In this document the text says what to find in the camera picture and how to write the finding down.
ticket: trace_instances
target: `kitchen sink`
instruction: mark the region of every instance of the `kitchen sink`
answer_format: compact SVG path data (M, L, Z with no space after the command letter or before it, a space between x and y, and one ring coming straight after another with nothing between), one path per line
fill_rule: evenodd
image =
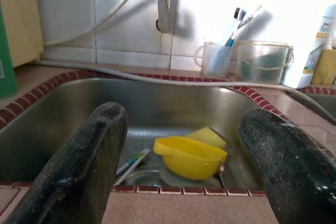
M336 124L336 95L306 94L308 97L320 104L323 107L323 110L315 106L313 103L297 96L294 93L289 93L288 95L293 99L297 100L302 105L314 111L320 117L328 120L333 124Z
M145 148L152 150L158 137L183 136L209 126L226 140L228 152L224 173L213 178L220 183L212 180L209 186L262 189L237 132L241 116L257 108L250 98L218 87L99 78L60 85L0 130L0 181L33 181L90 113L110 101L124 106L129 115L119 166ZM162 158L151 151L126 183L164 185L158 174L162 167Z

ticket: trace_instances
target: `yellow sponge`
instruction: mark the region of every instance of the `yellow sponge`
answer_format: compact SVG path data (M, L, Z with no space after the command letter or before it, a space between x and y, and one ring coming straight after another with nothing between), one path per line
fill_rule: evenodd
M198 131L194 131L188 134L186 137L197 140L204 144L208 144L220 149L224 149L226 146L226 142L221 139L213 130L209 127L205 127Z

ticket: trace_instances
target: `white tile wall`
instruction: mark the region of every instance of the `white tile wall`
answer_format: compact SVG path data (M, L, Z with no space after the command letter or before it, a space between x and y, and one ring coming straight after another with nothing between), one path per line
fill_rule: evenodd
M38 1L44 40L50 41L83 32L119 0ZM156 29L157 1L129 0L95 33L64 47L49 48L45 55L53 59L198 71L192 58L196 48L204 41L223 40L237 6L251 11L258 4L263 4L265 10L240 31L238 39L297 39L288 32L286 20L300 18L296 11L300 0L177 0L176 11L172 6L173 35Z

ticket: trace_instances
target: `white hose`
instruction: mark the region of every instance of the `white hose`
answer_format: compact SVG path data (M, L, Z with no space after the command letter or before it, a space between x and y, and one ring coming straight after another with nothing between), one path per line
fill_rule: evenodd
M45 42L44 46L45 47L50 47L50 46L55 46L55 45L58 45L58 44L64 44L66 42L81 38L81 37L93 32L93 31L95 31L96 29L101 27L106 21L108 21L127 1L128 0L120 0L116 4L116 6L111 9L111 11L108 13L108 15L105 18L103 18L101 21L97 22L93 27L90 27L90 28L86 29L83 33L75 35L75 36L73 36L71 38L67 38L67 39Z
M301 93L300 91L282 85L270 85L270 84L259 84L259 83L250 83L250 82L187 82L187 81L168 81L161 79L153 79L149 77L136 76L130 73L119 72L116 70L103 68L103 67L95 67L92 65L79 64L79 63L67 63L67 62L57 62L57 61L34 61L32 62L34 65L39 66L47 66L47 67L59 67L59 68L72 68L72 69L84 69L91 70L95 72L101 72L106 74L112 74L114 76L123 77L130 80L135 81L144 81L156 84L170 84L170 85L178 85L178 86L201 86L201 87L226 87L232 88L236 86L240 87L250 87L250 88L266 88L266 89L277 89L282 91L287 91L289 93L293 93L296 96L308 101L312 105L314 105L317 109L319 109L322 113L324 113L334 124L336 124L335 118L320 104L318 104L315 100L311 99L307 95Z

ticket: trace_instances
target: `wooden cabinet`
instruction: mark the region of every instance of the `wooden cabinet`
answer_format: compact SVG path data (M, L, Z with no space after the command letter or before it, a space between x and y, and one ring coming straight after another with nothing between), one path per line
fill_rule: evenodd
M0 0L13 66L39 58L43 39L37 0Z

